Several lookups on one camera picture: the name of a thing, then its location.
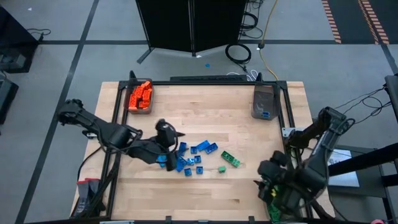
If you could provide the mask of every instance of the yellow cable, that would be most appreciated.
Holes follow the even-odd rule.
[[[272,6],[271,12],[270,12],[269,15],[268,15],[266,28],[264,29],[264,33],[263,33],[262,39],[261,39],[261,45],[264,45],[264,40],[265,40],[265,38],[266,38],[266,33],[267,33],[267,29],[268,29],[269,19],[271,18],[272,12],[274,12],[274,9],[275,9],[275,6],[276,6],[277,3],[278,3],[278,0],[275,0],[274,5]],[[272,71],[272,70],[268,67],[266,61],[264,60],[264,57],[262,57],[261,50],[262,50],[262,49],[260,49],[259,52],[260,52],[260,58],[261,58],[262,62],[264,62],[264,65],[266,66],[266,68],[268,69],[268,71],[269,71],[271,74],[273,74],[273,76],[275,77],[275,79],[276,79],[276,80],[279,80],[279,79],[278,79],[278,76],[275,74],[275,72]]]

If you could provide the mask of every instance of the orange striped tape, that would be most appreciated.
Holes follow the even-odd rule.
[[[384,31],[383,26],[379,22],[379,19],[377,19],[377,15],[376,15],[376,13],[374,13],[370,2],[367,0],[358,0],[358,2],[359,2],[359,5],[361,6],[361,8],[364,7],[364,10],[367,12],[367,14],[366,13],[364,14],[364,17],[366,18],[367,21],[369,21],[369,18],[370,18],[371,23],[375,26],[376,32],[379,34],[383,43],[390,44],[388,36],[387,36],[386,32]]]
[[[331,32],[333,34],[333,37],[335,38],[335,42],[341,44],[340,33],[338,32],[338,29],[337,29],[337,26],[335,23],[335,19],[333,18],[333,14],[331,13],[328,1],[322,0],[322,5],[323,5],[323,9],[325,10],[326,16],[328,18]]]
[[[371,24],[371,21],[369,20],[369,17],[368,17],[368,15],[366,14],[366,10],[365,10],[365,8],[364,8],[364,6],[363,6],[364,1],[358,0],[358,4],[359,4],[359,7],[360,7],[361,10],[362,10],[363,16],[364,16],[365,19],[366,19],[366,23],[368,23],[369,30],[370,30],[371,33],[372,33],[372,36],[373,36],[373,39],[374,39],[374,44],[379,44],[379,39],[378,39],[378,37],[377,37],[377,35],[376,35],[374,29],[373,29],[373,26],[372,26],[372,24]]]

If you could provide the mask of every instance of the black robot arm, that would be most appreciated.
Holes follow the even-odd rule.
[[[310,157],[294,170],[282,168],[288,158],[280,151],[275,151],[269,161],[262,161],[257,172],[262,177],[259,197],[267,203],[273,203],[287,214],[295,214],[301,198],[313,200],[327,186],[327,161],[338,139],[353,125],[353,119],[333,108],[324,108],[318,119],[303,131],[292,131],[285,140],[286,149],[305,149],[311,139],[320,137]]]
[[[142,131],[128,125],[109,123],[91,114],[83,108],[80,100],[67,100],[58,110],[58,121],[62,124],[83,126],[88,132],[97,135],[99,143],[107,153],[127,154],[143,160],[148,164],[157,162],[159,155],[166,155],[166,168],[174,170],[177,166],[178,136],[174,127],[161,119],[155,128],[157,135],[149,139],[141,139]]]

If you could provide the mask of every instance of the wooden tabletop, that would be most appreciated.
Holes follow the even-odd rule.
[[[111,121],[117,82],[104,82],[95,115]],[[302,82],[288,82],[290,103],[296,127],[312,123]],[[275,150],[283,151],[278,119],[264,121],[251,117],[253,86],[155,86],[152,113],[129,114],[127,124],[144,132],[143,138],[156,135],[155,123],[164,118],[186,136],[179,141],[196,146],[204,140],[216,142],[211,154],[199,152],[203,174],[185,177],[183,171],[167,172],[158,164],[122,156],[112,219],[114,220],[269,220],[266,206],[257,197],[253,180],[257,168]],[[281,96],[285,125],[289,126],[284,97]],[[97,140],[88,141],[85,156],[98,148]],[[238,168],[221,158],[228,151],[241,161]],[[303,158],[310,155],[305,152]],[[193,157],[186,152],[185,158]],[[94,155],[81,170],[80,179],[100,178],[104,153]],[[220,174],[219,166],[226,166]],[[108,201],[109,188],[103,202]],[[318,202],[335,216],[327,190]]]

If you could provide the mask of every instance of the orange block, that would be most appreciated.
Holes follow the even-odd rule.
[[[136,90],[137,90],[136,91],[136,96],[137,96],[137,99],[139,99],[139,98],[142,97],[142,93],[144,92],[144,88],[139,86],[139,87],[136,88]]]
[[[150,100],[150,94],[152,93],[152,89],[145,90],[144,93],[142,94],[142,99],[143,100]]]
[[[137,109],[137,98],[134,95],[130,96],[129,110]]]
[[[149,100],[144,100],[144,106],[149,106],[150,105],[150,101]]]
[[[150,84],[150,81],[146,81],[145,83],[141,84],[141,87],[143,87],[145,90],[149,89],[152,85]]]
[[[141,101],[141,102],[139,102],[138,107],[139,108],[145,108],[145,107],[148,107],[148,106],[143,101]]]

